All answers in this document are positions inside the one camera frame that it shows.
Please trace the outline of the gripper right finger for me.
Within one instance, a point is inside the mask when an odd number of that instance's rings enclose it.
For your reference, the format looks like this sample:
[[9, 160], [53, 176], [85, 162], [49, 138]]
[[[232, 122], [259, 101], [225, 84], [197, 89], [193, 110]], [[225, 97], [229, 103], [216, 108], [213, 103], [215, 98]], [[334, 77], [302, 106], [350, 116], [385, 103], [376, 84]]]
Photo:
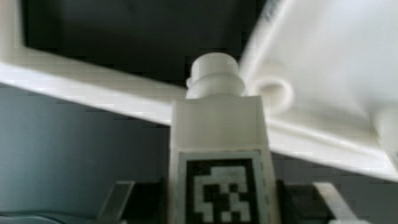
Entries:
[[277, 182], [282, 224], [371, 224], [351, 211], [330, 182]]

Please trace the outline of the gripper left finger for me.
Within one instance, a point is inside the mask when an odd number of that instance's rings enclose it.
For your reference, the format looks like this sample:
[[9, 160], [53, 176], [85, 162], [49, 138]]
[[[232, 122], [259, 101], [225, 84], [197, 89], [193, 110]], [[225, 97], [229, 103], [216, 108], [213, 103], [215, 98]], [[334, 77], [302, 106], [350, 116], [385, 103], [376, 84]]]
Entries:
[[92, 224], [165, 224], [160, 182], [115, 182]]

